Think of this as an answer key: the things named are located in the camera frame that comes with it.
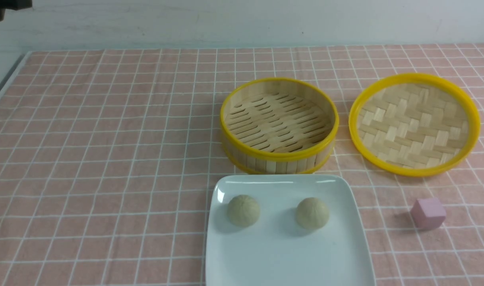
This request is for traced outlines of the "black robot arm viewer left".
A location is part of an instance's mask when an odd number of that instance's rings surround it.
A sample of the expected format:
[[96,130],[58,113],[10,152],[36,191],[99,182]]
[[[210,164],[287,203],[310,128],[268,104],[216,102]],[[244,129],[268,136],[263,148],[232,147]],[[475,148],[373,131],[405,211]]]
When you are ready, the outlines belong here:
[[6,10],[18,11],[32,7],[32,0],[0,0],[0,22],[4,19]]

